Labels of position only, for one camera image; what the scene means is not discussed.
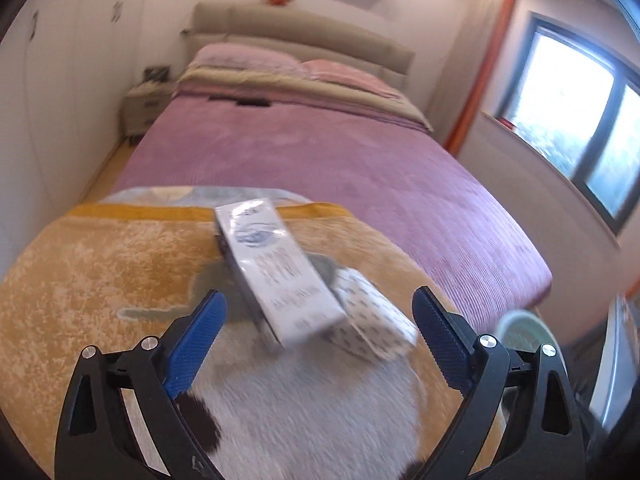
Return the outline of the white dotted small box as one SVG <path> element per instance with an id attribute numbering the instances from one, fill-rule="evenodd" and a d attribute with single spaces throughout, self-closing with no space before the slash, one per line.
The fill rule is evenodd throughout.
<path id="1" fill-rule="evenodd" d="M 329 333 L 329 341 L 370 362 L 408 356 L 418 342 L 418 329 L 360 272 L 341 268 L 331 284 L 346 313 Z"/>

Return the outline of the green plastic laundry basket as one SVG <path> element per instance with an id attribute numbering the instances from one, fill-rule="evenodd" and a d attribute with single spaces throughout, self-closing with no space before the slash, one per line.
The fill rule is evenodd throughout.
<path id="1" fill-rule="evenodd" d="M 506 312 L 491 333 L 504 348 L 517 352 L 535 353 L 540 346 L 548 344 L 555 348 L 564 370 L 567 370 L 561 347 L 551 330 L 529 310 Z"/>

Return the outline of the panda pattern round rug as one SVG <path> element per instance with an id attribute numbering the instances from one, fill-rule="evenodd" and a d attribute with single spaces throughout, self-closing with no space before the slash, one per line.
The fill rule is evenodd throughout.
<path id="1" fill-rule="evenodd" d="M 324 338 L 266 346 L 204 208 L 90 204 L 50 223 L 1 283 L 1 408 L 45 472 L 83 348 L 132 348 L 211 289 L 228 318 L 178 405 L 229 479 L 398 479 L 461 404 L 425 344 L 371 362 Z"/>

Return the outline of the grey bedside table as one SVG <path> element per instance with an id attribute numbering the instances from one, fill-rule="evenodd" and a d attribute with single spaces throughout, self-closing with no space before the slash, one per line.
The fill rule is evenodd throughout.
<path id="1" fill-rule="evenodd" d="M 147 81 L 130 89 L 122 98 L 122 133 L 126 138 L 144 136 L 174 95 L 173 81 Z"/>

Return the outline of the bed with purple cover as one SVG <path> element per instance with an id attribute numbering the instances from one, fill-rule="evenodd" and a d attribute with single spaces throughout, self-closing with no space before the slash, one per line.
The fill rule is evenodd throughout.
<path id="1" fill-rule="evenodd" d="M 276 188 L 334 203 L 387 236 L 473 326 L 548 295 L 534 243 L 429 133 L 361 115 L 253 98 L 174 96 L 117 191 Z"/>

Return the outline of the dark framed window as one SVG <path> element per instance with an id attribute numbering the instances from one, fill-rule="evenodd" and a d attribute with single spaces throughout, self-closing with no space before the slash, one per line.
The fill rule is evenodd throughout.
<path id="1" fill-rule="evenodd" d="M 535 15 L 496 117 L 622 232 L 639 203 L 638 68 Z"/>

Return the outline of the folded beige blanket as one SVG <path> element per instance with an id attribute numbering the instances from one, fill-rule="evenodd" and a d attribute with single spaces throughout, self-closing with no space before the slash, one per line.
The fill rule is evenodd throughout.
<path id="1" fill-rule="evenodd" d="M 190 67 L 178 78 L 176 96 L 253 98 L 283 104 L 304 104 L 367 116 L 430 133 L 432 126 L 405 96 L 383 98 L 363 90 L 288 75 Z"/>

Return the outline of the white built-in wardrobe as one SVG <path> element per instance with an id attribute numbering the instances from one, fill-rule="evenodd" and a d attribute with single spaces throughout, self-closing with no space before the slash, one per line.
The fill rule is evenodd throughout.
<path id="1" fill-rule="evenodd" d="M 116 148 L 144 0 L 26 0 L 1 41 L 1 267 Z"/>

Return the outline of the left pink pillow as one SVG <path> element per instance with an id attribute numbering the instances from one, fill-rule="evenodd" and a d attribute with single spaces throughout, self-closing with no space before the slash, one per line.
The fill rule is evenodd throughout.
<path id="1" fill-rule="evenodd" d="M 294 56 L 246 44 L 208 44 L 202 47 L 189 64 L 190 67 L 209 66 L 228 70 L 251 70 L 307 77 L 308 70 Z"/>

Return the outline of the pink pillow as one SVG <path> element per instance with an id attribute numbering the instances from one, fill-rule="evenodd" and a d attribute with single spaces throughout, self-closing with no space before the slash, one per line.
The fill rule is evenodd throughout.
<path id="1" fill-rule="evenodd" d="M 190 67 L 209 66 L 228 70 L 251 70 L 307 77 L 308 70 L 294 56 L 246 44 L 208 44 L 202 47 L 189 64 Z"/>
<path id="2" fill-rule="evenodd" d="M 382 98 L 386 99 L 400 98 L 400 92 L 398 90 L 392 88 L 381 79 L 378 79 L 378 77 L 352 66 L 322 60 L 322 58 L 303 62 L 302 66 L 308 70 L 314 79 L 327 82 L 328 84 L 338 84 L 339 86 L 382 96 Z"/>

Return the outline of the right pink pillow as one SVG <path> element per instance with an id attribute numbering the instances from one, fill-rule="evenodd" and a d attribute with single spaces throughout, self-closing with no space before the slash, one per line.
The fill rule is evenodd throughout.
<path id="1" fill-rule="evenodd" d="M 382 98 L 386 99 L 400 98 L 400 92 L 398 90 L 392 88 L 381 79 L 378 79 L 378 77 L 352 66 L 322 60 L 322 58 L 303 62 L 302 66 L 308 70 L 314 79 L 327 82 L 328 84 L 338 84 L 339 86 L 382 96 Z"/>

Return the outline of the beige orange curtain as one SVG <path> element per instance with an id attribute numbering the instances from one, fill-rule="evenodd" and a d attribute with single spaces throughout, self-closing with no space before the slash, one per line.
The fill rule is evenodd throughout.
<path id="1" fill-rule="evenodd" d="M 468 0 L 462 24 L 440 73 L 426 114 L 433 136 L 460 153 L 506 40 L 516 0 Z"/>

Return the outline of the beige padded headboard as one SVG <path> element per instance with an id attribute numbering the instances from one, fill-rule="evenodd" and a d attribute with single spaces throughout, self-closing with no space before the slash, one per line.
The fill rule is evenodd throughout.
<path id="1" fill-rule="evenodd" d="M 234 42 L 323 58 L 358 68 L 405 91 L 414 52 L 370 30 L 307 11 L 257 3 L 199 2 L 182 30 L 189 58 L 208 44 Z"/>

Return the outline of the small picture frame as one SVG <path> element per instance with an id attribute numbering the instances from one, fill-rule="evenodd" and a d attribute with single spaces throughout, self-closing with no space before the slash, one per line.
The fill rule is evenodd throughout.
<path id="1" fill-rule="evenodd" d="M 143 70 L 143 82 L 156 82 L 162 84 L 170 79 L 170 66 L 169 65 L 153 65 L 146 66 Z"/>

